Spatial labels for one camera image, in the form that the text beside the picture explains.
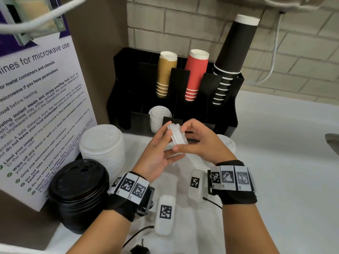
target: red paper cup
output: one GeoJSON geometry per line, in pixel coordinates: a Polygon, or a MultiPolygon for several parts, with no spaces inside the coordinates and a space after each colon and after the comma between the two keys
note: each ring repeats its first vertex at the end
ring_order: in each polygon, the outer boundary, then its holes
{"type": "Polygon", "coordinates": [[[189,81],[185,95],[185,99],[187,101],[193,101],[195,99],[195,97],[191,98],[190,96],[199,90],[202,77],[207,70],[209,57],[210,54],[203,50],[193,49],[189,52],[185,66],[185,70],[189,70],[191,72],[189,74],[189,81]]]}

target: right hand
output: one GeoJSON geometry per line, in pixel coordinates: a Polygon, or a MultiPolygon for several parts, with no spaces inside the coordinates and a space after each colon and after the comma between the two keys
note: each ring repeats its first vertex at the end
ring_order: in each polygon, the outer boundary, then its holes
{"type": "Polygon", "coordinates": [[[196,139],[200,142],[189,145],[175,145],[173,147],[175,152],[197,154],[205,161],[211,162],[214,165],[237,159],[212,130],[196,119],[186,121],[181,126],[181,132],[192,132],[186,133],[186,138],[196,139]]]}

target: black cup organizer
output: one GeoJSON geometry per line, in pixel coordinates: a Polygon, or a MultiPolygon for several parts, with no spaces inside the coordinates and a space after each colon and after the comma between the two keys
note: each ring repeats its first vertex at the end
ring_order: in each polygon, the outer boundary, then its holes
{"type": "Polygon", "coordinates": [[[185,100],[190,71],[184,70],[187,58],[178,57],[177,68],[172,68],[167,96],[156,95],[159,53],[123,48],[114,57],[116,80],[107,102],[110,123],[124,133],[154,136],[150,131],[149,110],[154,106],[167,107],[173,118],[164,117],[182,125],[195,118],[217,134],[231,137],[238,119],[235,98],[244,82],[240,74],[228,88],[223,104],[214,105],[213,98],[222,80],[213,74],[212,62],[208,63],[196,99],[185,100]]]}

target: hand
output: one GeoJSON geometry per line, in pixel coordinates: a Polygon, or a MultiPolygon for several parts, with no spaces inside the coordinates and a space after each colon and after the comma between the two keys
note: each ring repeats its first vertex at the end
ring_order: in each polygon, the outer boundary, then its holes
{"type": "Polygon", "coordinates": [[[186,133],[186,138],[196,139],[200,142],[175,145],[173,147],[175,152],[197,154],[214,165],[237,159],[212,130],[196,119],[186,121],[181,126],[181,132],[192,132],[186,133]]]}
{"type": "Polygon", "coordinates": [[[147,145],[137,164],[132,169],[132,171],[142,175],[149,182],[153,182],[157,179],[163,173],[167,165],[185,157],[185,154],[170,157],[177,152],[174,150],[164,151],[167,144],[172,140],[172,131],[170,129],[167,130],[167,126],[171,123],[172,122],[169,121],[159,129],[147,145]]]}

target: white brick wall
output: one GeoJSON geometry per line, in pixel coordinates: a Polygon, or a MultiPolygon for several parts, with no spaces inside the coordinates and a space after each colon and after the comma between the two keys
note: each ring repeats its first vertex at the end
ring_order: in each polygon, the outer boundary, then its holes
{"type": "Polygon", "coordinates": [[[286,13],[276,65],[269,71],[278,17],[217,0],[127,0],[129,46],[187,56],[202,49],[215,61],[237,14],[261,17],[242,69],[242,90],[339,105],[339,0],[314,12],[286,13]]]}

